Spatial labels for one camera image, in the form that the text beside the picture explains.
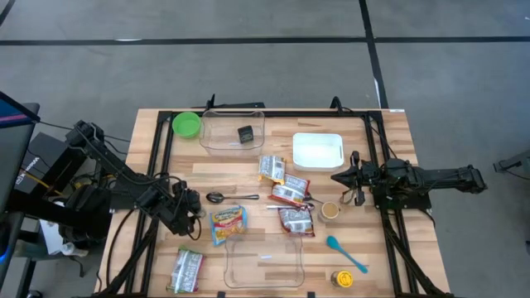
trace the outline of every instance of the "chip bag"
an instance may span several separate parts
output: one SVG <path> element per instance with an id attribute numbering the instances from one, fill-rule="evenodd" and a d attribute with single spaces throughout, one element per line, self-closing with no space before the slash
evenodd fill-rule
<path id="1" fill-rule="evenodd" d="M 286 160 L 279 156 L 260 156 L 259 157 L 259 177 L 261 181 L 263 177 L 268 178 L 281 185 L 285 184 L 285 165 Z"/>
<path id="2" fill-rule="evenodd" d="M 175 294 L 192 293 L 199 290 L 197 276 L 204 260 L 205 257 L 202 254 L 193 252 L 184 246 L 179 247 L 171 280 L 166 289 Z"/>
<path id="3" fill-rule="evenodd" d="M 244 233 L 247 228 L 247 211 L 242 206 L 210 214 L 212 239 L 220 245 L 233 233 Z"/>
<path id="4" fill-rule="evenodd" d="M 271 199 L 279 200 L 296 207 L 304 206 L 304 197 L 307 195 L 309 188 L 308 180 L 285 174 L 285 184 L 276 183 L 272 187 Z"/>
<path id="5" fill-rule="evenodd" d="M 313 218 L 307 207 L 278 208 L 282 227 L 290 234 L 315 237 Z"/>

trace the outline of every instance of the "blue plastic spoon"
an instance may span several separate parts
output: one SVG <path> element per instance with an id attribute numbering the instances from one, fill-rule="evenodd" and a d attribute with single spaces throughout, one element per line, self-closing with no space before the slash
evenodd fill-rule
<path id="1" fill-rule="evenodd" d="M 347 253 L 339 244 L 339 241 L 337 241 L 337 238 L 333 236 L 328 236 L 328 238 L 325 240 L 325 243 L 330 247 L 333 248 L 336 251 L 342 252 L 343 255 L 345 255 L 362 273 L 368 273 L 368 269 L 361 263 L 355 261 L 354 258 L 352 258 L 349 253 Z"/>

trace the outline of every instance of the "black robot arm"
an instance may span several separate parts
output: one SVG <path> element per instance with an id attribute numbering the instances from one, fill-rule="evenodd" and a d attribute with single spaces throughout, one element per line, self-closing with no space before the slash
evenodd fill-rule
<path id="1" fill-rule="evenodd" d="M 199 194 L 188 190 L 185 181 L 167 175 L 154 179 L 135 173 L 105 146 L 103 130 L 93 123 L 77 122 L 66 140 L 70 147 L 82 149 L 114 175 L 142 212 L 159 219 L 174 234 L 184 236 L 194 232 L 195 218 L 200 212 Z M 173 187 L 175 195 L 168 190 L 170 178 L 179 181 Z"/>
<path id="2" fill-rule="evenodd" d="M 478 194 L 487 188 L 480 171 L 471 165 L 457 169 L 424 170 L 409 161 L 391 158 L 381 167 L 376 167 L 371 161 L 361 161 L 359 168 L 359 153 L 356 151 L 352 153 L 350 162 L 351 167 L 347 171 L 335 174 L 331 179 L 356 191 L 355 205 L 364 202 L 361 186 L 369 186 L 375 204 L 386 209 L 429 209 L 430 190 L 457 189 Z"/>

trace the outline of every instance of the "small packet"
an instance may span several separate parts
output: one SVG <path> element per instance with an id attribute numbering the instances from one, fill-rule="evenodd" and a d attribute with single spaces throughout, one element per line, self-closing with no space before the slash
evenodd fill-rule
<path id="1" fill-rule="evenodd" d="M 279 208 L 282 227 L 290 234 L 315 237 L 313 218 L 308 208 Z"/>
<path id="2" fill-rule="evenodd" d="M 210 214 L 212 239 L 220 245 L 233 233 L 244 233 L 247 228 L 247 211 L 242 206 Z"/>
<path id="3" fill-rule="evenodd" d="M 282 157 L 260 156 L 258 180 L 261 181 L 263 177 L 265 177 L 281 185 L 284 185 L 285 165 L 286 160 Z"/>
<path id="4" fill-rule="evenodd" d="M 184 246 L 179 247 L 171 280 L 166 289 L 177 293 L 192 293 L 199 290 L 197 286 L 197 276 L 205 257 L 193 252 Z"/>
<path id="5" fill-rule="evenodd" d="M 296 207 L 304 206 L 304 197 L 309 188 L 308 180 L 285 174 L 285 184 L 275 184 L 272 187 L 271 199 L 279 200 Z"/>

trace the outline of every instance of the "floor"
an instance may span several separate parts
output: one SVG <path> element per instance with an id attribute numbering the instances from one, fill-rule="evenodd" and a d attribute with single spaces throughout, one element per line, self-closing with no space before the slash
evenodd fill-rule
<path id="1" fill-rule="evenodd" d="M 530 36 L 530 2 L 524 0 L 367 2 L 376 40 Z M 362 37 L 356 0 L 0 0 L 0 10 L 7 3 L 14 4 L 3 22 L 0 17 L 0 89 L 20 102 L 40 103 L 45 121 L 71 125 L 82 118 L 117 137 L 131 135 L 138 108 L 199 106 L 213 93 L 218 103 L 263 101 L 269 108 L 322 108 L 335 95 L 350 108 L 385 107 L 378 98 L 384 82 L 388 106 L 407 110 L 421 166 L 472 164 L 489 186 L 479 196 L 432 192 L 453 293 L 528 296 L 530 184 L 495 173 L 492 164 L 530 147 L 530 42 L 376 43 L 378 92 L 373 52 L 365 43 L 2 46 L 33 40 Z M 50 127 L 37 131 L 64 136 Z M 73 262 L 40 262 L 31 288 L 47 297 L 87 296 L 100 258 L 101 252 L 93 252 L 84 259 L 85 278 L 77 277 Z M 14 296 L 22 264 L 12 263 L 1 297 Z"/>

